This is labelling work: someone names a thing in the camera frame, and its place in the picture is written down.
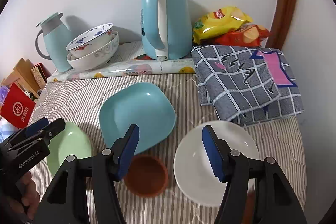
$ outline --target human hand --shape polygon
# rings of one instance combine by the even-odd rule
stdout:
[[[36,191],[36,183],[32,180],[32,175],[27,172],[20,178],[20,181],[26,185],[26,192],[21,202],[25,206],[29,206],[27,216],[32,220],[40,203],[40,194]],[[9,205],[16,213],[24,213],[23,206],[13,198],[8,197]]]

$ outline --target green label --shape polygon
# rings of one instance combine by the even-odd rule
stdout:
[[[196,21],[195,24],[194,24],[194,27],[195,27],[196,30],[202,28],[203,26],[204,26],[204,25],[203,25],[203,23],[202,23],[201,20]]]

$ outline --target green plate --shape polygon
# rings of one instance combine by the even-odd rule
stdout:
[[[47,165],[53,176],[68,155],[76,155],[79,159],[93,155],[87,135],[73,122],[65,124],[65,129],[55,136],[48,146],[50,154],[47,156]]]

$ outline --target light blue thermos jug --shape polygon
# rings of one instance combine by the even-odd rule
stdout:
[[[142,44],[158,61],[179,59],[192,48],[187,0],[142,0]]]
[[[60,18],[62,16],[63,13],[55,13],[37,24],[37,26],[41,26],[41,30],[35,40],[38,54],[44,59],[52,60],[59,72],[65,72],[72,68],[67,61],[68,52],[65,48],[73,40],[73,36],[70,30],[61,22]],[[40,34],[43,34],[48,56],[44,55],[39,49],[37,38]]]

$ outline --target square blue plate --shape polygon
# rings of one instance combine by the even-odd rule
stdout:
[[[107,147],[124,137],[132,123],[139,127],[140,138],[134,154],[167,138],[175,121],[173,106],[151,83],[136,83],[112,95],[99,112],[100,128]]]

